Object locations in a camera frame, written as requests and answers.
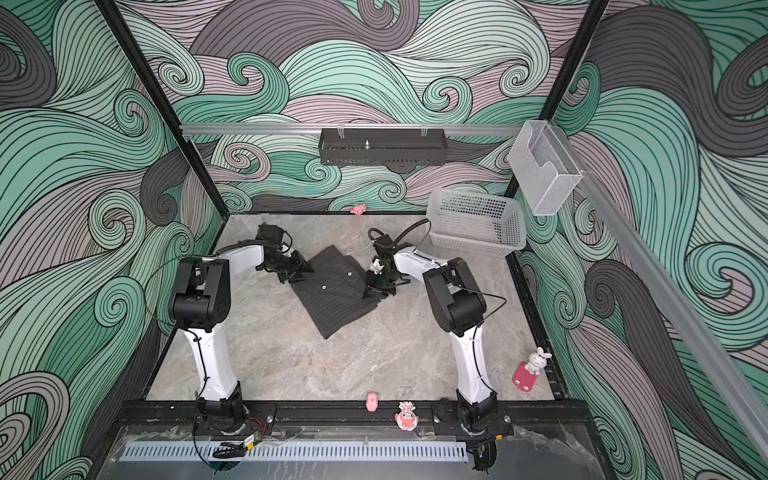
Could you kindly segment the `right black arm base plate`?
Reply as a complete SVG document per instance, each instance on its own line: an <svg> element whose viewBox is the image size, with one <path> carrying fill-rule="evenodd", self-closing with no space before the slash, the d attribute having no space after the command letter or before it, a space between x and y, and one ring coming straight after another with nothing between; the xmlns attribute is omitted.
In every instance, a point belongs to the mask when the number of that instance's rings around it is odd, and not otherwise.
<svg viewBox="0 0 768 480"><path fill-rule="evenodd" d="M442 399L433 403L431 409L436 435L480 439L514 434L501 404L493 399L473 405Z"/></svg>

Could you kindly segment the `aluminium rear rail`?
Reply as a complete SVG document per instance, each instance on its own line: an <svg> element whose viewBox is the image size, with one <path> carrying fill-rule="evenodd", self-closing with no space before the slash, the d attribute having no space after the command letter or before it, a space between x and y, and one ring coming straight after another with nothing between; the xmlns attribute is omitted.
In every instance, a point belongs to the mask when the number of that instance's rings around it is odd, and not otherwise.
<svg viewBox="0 0 768 480"><path fill-rule="evenodd" d="M517 135L522 124L479 125L479 124L377 124L377 123L245 123L245 122L198 122L182 123L179 128L184 135L320 135L323 129L336 130L344 135L347 130L415 130L428 132L443 130L447 136L507 137Z"/></svg>

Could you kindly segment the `small pink front toy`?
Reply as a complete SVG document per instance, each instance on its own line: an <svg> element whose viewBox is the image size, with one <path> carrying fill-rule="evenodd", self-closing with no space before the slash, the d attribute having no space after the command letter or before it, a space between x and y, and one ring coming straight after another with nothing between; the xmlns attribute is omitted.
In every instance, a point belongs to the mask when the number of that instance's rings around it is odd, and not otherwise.
<svg viewBox="0 0 768 480"><path fill-rule="evenodd" d="M369 392L365 401L366 410L368 412L375 412L379 406L379 397L376 392Z"/></svg>

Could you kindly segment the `dark grey striped shirt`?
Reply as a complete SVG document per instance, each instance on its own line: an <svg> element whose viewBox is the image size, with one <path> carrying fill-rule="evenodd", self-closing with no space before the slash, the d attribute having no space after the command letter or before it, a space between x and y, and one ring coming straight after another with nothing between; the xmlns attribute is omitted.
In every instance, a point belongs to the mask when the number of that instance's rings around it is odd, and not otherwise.
<svg viewBox="0 0 768 480"><path fill-rule="evenodd" d="M380 299L366 294L366 272L352 256L329 246L308 265L313 272L291 288L324 339L377 308Z"/></svg>

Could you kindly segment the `black perforated wall shelf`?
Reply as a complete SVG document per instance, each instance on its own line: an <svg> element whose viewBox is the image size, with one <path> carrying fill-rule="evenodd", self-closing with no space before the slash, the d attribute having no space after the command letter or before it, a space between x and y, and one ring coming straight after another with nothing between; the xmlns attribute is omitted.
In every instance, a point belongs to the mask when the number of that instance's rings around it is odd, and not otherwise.
<svg viewBox="0 0 768 480"><path fill-rule="evenodd" d="M446 162L447 138L443 130L336 130L323 129L319 137L321 162L330 166L385 166L396 172L419 165Z"/></svg>

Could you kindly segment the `white bunny on pink stand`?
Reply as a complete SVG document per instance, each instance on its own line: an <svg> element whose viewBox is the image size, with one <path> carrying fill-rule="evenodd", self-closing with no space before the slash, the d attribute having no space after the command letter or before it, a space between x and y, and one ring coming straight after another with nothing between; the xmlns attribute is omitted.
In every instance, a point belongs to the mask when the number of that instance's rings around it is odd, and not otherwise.
<svg viewBox="0 0 768 480"><path fill-rule="evenodd" d="M538 377L544 372L548 361L552 358L550 352L546 352L542 347L528 356L528 359L521 362L513 376L513 384L518 390L531 392L535 386Z"/></svg>

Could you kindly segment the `pink white doll figure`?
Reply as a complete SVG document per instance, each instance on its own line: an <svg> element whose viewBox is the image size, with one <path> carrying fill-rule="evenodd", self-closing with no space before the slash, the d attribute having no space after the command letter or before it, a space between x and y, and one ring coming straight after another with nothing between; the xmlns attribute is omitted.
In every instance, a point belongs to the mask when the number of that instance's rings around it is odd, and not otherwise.
<svg viewBox="0 0 768 480"><path fill-rule="evenodd" d="M398 408L399 412L394 415L397 426L403 431L414 431L419 423L415 404L411 401L401 401Z"/></svg>

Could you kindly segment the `white plastic mesh basket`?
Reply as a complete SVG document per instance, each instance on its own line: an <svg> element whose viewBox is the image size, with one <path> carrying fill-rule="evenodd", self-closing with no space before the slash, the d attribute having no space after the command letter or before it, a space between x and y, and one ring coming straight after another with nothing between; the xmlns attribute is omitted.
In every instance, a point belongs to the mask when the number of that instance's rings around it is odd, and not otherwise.
<svg viewBox="0 0 768 480"><path fill-rule="evenodd" d="M523 208L511 198L439 189L430 195L427 218L436 247L495 258L526 247Z"/></svg>

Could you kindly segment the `clear plastic wall holder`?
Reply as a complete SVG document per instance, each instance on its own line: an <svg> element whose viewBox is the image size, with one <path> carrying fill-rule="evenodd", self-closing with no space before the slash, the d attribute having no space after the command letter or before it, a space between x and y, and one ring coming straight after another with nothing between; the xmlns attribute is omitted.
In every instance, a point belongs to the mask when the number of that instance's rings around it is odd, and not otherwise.
<svg viewBox="0 0 768 480"><path fill-rule="evenodd" d="M534 216L554 216L583 178L565 132L546 120L524 123L508 163Z"/></svg>

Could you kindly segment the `small pink pig toy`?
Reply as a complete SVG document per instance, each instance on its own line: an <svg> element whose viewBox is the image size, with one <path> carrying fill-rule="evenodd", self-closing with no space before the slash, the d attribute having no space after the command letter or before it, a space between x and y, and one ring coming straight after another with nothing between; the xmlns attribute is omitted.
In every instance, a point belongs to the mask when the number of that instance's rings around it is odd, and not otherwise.
<svg viewBox="0 0 768 480"><path fill-rule="evenodd" d="M359 205L354 206L354 207L352 207L350 209L350 213L353 214L353 215L357 215L357 216L365 214L366 211L367 211L367 205L366 204L359 204Z"/></svg>

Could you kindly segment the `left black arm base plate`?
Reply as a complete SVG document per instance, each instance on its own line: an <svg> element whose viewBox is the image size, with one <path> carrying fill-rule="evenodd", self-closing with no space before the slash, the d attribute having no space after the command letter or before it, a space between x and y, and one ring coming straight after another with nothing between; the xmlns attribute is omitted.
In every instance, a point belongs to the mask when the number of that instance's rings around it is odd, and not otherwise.
<svg viewBox="0 0 768 480"><path fill-rule="evenodd" d="M244 438L251 434L268 436L272 432L276 410L274 402L246 400L242 415L199 414L194 421L195 434L223 439Z"/></svg>

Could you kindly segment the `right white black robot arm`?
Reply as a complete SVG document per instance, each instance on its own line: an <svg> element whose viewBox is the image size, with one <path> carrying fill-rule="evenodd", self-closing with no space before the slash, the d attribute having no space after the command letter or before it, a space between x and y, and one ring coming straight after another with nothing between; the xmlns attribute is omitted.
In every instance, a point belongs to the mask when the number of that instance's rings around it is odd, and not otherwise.
<svg viewBox="0 0 768 480"><path fill-rule="evenodd" d="M413 280L425 288L433 317L449 335L458 374L457 416L468 431L480 431L497 412L498 394L488 378L483 347L487 295L467 262L444 260L373 229L376 252L366 272L365 295L386 298Z"/></svg>

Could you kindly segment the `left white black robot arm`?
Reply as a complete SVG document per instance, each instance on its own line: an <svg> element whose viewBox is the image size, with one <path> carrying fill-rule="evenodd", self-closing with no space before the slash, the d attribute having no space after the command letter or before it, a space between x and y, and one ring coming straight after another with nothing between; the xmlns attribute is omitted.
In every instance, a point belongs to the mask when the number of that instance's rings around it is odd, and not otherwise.
<svg viewBox="0 0 768 480"><path fill-rule="evenodd" d="M211 256L180 260L168 314L193 352L199 390L197 411L205 418L245 422L248 410L231 367L225 321L231 311L231 280L245 271L275 274L281 283L296 283L313 269L293 248L283 228L263 223L256 237L220 248Z"/></svg>

